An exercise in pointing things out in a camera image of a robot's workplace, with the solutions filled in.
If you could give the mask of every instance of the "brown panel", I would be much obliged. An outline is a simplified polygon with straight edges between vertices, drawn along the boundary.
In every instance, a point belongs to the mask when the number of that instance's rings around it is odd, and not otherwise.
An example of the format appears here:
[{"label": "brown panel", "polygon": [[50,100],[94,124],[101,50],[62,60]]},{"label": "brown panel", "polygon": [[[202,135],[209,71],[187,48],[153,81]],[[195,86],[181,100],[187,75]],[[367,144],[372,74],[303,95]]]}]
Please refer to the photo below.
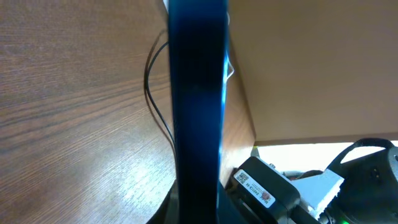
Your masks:
[{"label": "brown panel", "polygon": [[398,132],[398,1],[230,1],[257,141]]},{"label": "brown panel", "polygon": [[[1,223],[144,223],[156,211],[175,178],[142,89],[166,27],[159,3],[1,3]],[[168,63],[165,50],[150,86],[171,124]],[[254,142],[238,76],[228,88],[222,180]]]}]

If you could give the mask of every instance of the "white label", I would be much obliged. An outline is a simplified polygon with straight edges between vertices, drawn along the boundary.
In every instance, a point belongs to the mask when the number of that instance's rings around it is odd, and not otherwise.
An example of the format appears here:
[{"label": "white label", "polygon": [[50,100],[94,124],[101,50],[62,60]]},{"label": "white label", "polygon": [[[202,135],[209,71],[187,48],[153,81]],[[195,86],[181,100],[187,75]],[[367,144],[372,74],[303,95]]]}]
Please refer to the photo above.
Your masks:
[{"label": "white label", "polygon": [[275,202],[275,198],[251,178],[247,172],[239,170],[234,175],[234,178],[266,208],[271,207]]}]

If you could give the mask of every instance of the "black cable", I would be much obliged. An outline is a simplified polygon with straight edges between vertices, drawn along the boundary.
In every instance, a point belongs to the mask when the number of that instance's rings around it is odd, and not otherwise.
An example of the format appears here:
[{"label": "black cable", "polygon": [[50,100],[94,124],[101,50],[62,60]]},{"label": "black cable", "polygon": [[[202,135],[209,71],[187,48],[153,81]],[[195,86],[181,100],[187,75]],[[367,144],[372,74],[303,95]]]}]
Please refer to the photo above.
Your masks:
[{"label": "black cable", "polygon": [[153,97],[152,97],[152,95],[150,93],[150,90],[149,90],[149,74],[150,74],[150,70],[152,69],[152,66],[155,63],[155,60],[156,60],[157,56],[159,56],[160,52],[167,46],[167,44],[169,44],[169,42],[164,43],[159,48],[159,50],[157,50],[157,52],[155,53],[154,57],[150,61],[148,69],[146,70],[146,73],[144,75],[144,89],[145,89],[146,93],[148,94],[148,98],[149,98],[150,102],[152,103],[152,106],[155,108],[156,113],[159,115],[159,117],[162,120],[164,126],[166,127],[166,130],[169,133],[169,136],[170,136],[171,142],[173,144],[173,148],[174,148],[175,142],[174,142],[173,134],[172,134],[169,126],[167,125],[166,120],[162,116],[162,113],[159,111],[158,107],[156,106],[156,103],[155,103],[155,101],[154,101],[154,99],[153,99]]}]

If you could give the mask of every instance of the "qr code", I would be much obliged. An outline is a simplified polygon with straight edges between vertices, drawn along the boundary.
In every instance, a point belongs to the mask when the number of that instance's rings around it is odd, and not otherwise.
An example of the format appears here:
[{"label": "qr code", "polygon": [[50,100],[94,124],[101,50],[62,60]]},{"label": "qr code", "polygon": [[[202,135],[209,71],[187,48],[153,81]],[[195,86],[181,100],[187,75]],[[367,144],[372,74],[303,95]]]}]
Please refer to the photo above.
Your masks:
[{"label": "qr code", "polygon": [[236,180],[238,180],[241,184],[244,184],[245,181],[248,180],[248,178],[249,178],[249,177],[248,177],[244,172],[241,172],[241,173],[239,174],[238,178],[236,178]]}]

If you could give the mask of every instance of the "brown wood surface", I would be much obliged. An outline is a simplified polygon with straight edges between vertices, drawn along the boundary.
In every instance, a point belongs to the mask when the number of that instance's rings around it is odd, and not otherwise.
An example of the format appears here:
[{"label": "brown wood surface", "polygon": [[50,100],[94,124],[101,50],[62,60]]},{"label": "brown wood surface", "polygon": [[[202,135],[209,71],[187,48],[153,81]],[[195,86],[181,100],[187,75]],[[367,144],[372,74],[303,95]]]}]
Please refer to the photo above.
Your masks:
[{"label": "brown wood surface", "polygon": [[[0,223],[153,215],[175,178],[143,92],[164,15],[160,0],[0,1]],[[150,86],[171,124],[166,50]],[[223,182],[254,142],[239,74],[227,98]]]}]

